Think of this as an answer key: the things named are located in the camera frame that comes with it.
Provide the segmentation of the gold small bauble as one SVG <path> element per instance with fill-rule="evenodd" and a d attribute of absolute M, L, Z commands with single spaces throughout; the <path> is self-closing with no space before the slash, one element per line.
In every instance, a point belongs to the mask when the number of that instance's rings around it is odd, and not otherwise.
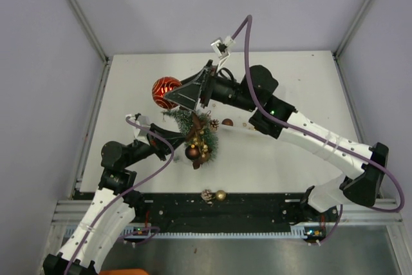
<path fill-rule="evenodd" d="M 227 197 L 227 194 L 223 190 L 218 190 L 218 191 L 215 192 L 215 199 L 217 201 L 224 201 L 226 199 L 226 197 Z"/>

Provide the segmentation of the small green christmas tree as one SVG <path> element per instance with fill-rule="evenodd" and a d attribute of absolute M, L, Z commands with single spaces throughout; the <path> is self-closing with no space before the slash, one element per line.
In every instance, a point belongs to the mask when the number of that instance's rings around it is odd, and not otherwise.
<path fill-rule="evenodd" d="M 163 116 L 172 118 L 185 138 L 184 157 L 194 170 L 211 163 L 217 155 L 219 122 L 208 113 L 175 108 L 162 111 Z"/>

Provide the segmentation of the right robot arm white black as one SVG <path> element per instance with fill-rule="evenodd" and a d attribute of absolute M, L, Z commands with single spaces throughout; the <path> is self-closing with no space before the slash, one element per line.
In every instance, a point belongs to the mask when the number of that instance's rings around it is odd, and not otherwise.
<path fill-rule="evenodd" d="M 384 178 L 389 149 L 381 143 L 358 144 L 316 124 L 274 96 L 278 82 L 262 65 L 251 66 L 241 82 L 224 79 L 211 62 L 202 70 L 161 91 L 164 99 L 194 111 L 214 100 L 251 112 L 249 122 L 264 135 L 299 146 L 342 172 L 323 185 L 309 187 L 301 199 L 302 216 L 310 221 L 339 204 L 352 202 L 373 209 Z"/>

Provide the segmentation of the brown ribbon gold garland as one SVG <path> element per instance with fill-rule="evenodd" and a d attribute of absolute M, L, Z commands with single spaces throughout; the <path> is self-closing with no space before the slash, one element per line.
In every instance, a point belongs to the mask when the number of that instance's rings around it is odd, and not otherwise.
<path fill-rule="evenodd" d="M 190 160 L 192 162 L 192 168 L 194 170 L 199 169 L 203 164 L 211 159 L 212 148 L 205 141 L 205 125 L 206 121 L 201 120 L 195 113 L 191 113 L 192 127 L 188 134 L 186 134 L 185 141 L 190 145 L 198 146 L 201 156 L 196 160 Z"/>

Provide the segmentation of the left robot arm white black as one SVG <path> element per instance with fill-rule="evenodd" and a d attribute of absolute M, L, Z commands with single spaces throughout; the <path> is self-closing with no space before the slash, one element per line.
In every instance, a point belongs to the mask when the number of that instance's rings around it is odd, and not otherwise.
<path fill-rule="evenodd" d="M 136 190 L 136 172 L 128 167 L 152 155 L 168 166 L 175 150 L 185 142 L 181 133 L 126 121 L 143 139 L 128 145 L 110 141 L 102 147 L 104 170 L 92 202 L 69 240 L 45 258 L 45 274 L 98 274 L 124 228 L 145 216 L 142 194 Z"/>

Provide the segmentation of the white plastic basket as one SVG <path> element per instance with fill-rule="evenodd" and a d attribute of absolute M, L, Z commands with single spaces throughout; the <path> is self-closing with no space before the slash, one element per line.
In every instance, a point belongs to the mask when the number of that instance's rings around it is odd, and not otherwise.
<path fill-rule="evenodd" d="M 216 114 L 220 121 L 219 129 L 238 131 L 240 133 L 256 132 L 254 126 L 249 123 L 249 118 L 252 116 L 251 112 L 244 111 L 242 109 L 236 109 L 230 106 L 222 106 L 219 113 Z M 232 125 L 225 125 L 223 121 L 230 119 Z"/>

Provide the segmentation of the large brown matte bauble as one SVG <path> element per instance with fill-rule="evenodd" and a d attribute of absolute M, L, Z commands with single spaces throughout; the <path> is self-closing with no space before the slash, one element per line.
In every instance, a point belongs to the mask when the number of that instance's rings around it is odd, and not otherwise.
<path fill-rule="evenodd" d="M 189 160 L 196 160 L 201 156 L 201 152 L 196 145 L 190 145 L 185 148 L 185 156 Z"/>

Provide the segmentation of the brown pine cone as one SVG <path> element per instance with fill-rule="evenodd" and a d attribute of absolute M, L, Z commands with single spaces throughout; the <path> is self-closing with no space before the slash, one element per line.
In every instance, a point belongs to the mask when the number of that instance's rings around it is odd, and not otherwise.
<path fill-rule="evenodd" d="M 213 200 L 214 195 L 212 193 L 212 191 L 210 189 L 204 189 L 201 192 L 201 198 L 205 201 L 205 202 L 210 202 Z"/>
<path fill-rule="evenodd" d="M 212 120 L 209 122 L 209 127 L 210 127 L 210 129 L 211 129 L 212 131 L 217 131 L 218 128 L 219 128 L 219 124 L 220 124 L 219 120 L 217 120 L 217 119 L 212 119 Z"/>

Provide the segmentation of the red glitter bauble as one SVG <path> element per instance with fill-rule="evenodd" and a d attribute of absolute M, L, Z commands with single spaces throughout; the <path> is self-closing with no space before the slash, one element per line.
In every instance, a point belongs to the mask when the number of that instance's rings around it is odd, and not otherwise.
<path fill-rule="evenodd" d="M 163 109 L 173 109 L 177 104 L 165 99 L 165 94 L 180 87 L 182 84 L 174 77 L 162 77 L 158 79 L 152 87 L 151 94 L 154 103 Z"/>

